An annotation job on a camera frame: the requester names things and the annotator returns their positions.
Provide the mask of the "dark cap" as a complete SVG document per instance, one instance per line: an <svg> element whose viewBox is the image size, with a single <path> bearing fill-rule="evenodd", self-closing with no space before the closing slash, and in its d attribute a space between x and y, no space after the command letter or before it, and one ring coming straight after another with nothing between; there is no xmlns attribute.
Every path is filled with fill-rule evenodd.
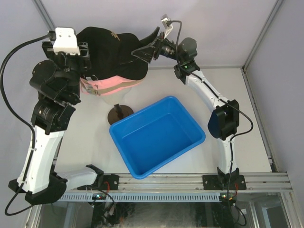
<svg viewBox="0 0 304 228"><path fill-rule="evenodd" d="M130 80L144 79L148 72L148 63L136 59L125 64L110 65L95 65L92 69L82 74L82 78L89 80L105 80L114 76L119 76Z"/></svg>

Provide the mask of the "beige cap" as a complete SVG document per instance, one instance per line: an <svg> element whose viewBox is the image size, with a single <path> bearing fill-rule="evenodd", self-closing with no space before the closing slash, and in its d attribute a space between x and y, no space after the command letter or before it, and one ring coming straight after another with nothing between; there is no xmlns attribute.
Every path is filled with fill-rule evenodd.
<svg viewBox="0 0 304 228"><path fill-rule="evenodd" d="M123 87L126 87L126 88L129 88L129 87L133 87L135 86L136 84L131 84L131 83L121 83L120 85L118 86L114 86L114 87L111 87L110 89L115 89L115 88L123 88ZM94 89L91 85L88 85L88 84L84 84L81 80L80 80L80 88L83 87L83 88L92 88Z"/></svg>

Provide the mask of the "pink baseball cap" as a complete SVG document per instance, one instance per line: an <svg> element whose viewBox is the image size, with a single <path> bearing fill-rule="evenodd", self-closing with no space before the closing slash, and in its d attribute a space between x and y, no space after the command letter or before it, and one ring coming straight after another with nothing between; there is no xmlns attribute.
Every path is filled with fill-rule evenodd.
<svg viewBox="0 0 304 228"><path fill-rule="evenodd" d="M80 91L84 94L100 96L100 95L111 95L111 94L123 91L125 89L128 89L128 88L123 87L123 88L115 88L115 89L107 88L107 89L97 89L97 90L95 90L95 89L92 89L92 88L87 89L87 88L81 87Z"/></svg>

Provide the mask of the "dark round wooden stand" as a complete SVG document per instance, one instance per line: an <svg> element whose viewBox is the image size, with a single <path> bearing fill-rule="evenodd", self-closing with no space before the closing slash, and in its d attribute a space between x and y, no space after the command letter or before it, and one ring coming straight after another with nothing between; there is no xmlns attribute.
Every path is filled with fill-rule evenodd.
<svg viewBox="0 0 304 228"><path fill-rule="evenodd" d="M110 110L107 116L107 120L110 125L132 115L134 112L132 108L127 105L115 104L114 107Z"/></svg>

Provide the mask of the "blue plastic bin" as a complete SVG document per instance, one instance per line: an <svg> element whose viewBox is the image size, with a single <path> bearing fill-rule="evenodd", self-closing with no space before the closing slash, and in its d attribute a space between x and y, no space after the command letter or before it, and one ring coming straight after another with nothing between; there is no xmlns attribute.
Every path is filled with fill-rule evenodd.
<svg viewBox="0 0 304 228"><path fill-rule="evenodd" d="M203 129L174 96L112 124L109 133L130 174L138 180L206 139Z"/></svg>

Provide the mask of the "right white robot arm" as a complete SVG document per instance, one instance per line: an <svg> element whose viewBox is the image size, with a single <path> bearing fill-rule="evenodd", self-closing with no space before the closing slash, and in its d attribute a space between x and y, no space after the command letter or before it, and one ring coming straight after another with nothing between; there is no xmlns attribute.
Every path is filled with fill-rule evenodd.
<svg viewBox="0 0 304 228"><path fill-rule="evenodd" d="M228 100L206 79L195 62L197 42L193 38L183 41L169 41L159 28L140 41L141 45L132 55L150 63L159 56L173 59L176 77L191 88L202 99L211 112L208 122L209 133L218 141L220 159L215 184L222 190L234 186L239 178L239 168L235 161L234 142L239 127L239 103Z"/></svg>

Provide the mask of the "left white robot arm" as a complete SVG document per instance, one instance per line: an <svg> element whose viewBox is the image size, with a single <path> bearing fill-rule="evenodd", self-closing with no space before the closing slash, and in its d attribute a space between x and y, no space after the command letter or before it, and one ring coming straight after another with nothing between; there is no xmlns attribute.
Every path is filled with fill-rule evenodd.
<svg viewBox="0 0 304 228"><path fill-rule="evenodd" d="M29 83L38 92L30 121L33 140L20 176L9 182L9 188L24 193L31 205L54 203L67 190L85 186L99 190L104 185L103 171L91 164L77 171L54 170L55 155L80 103L80 77L91 67L88 44L80 42L77 47L76 54L55 52L54 44L43 42L47 59L32 71Z"/></svg>

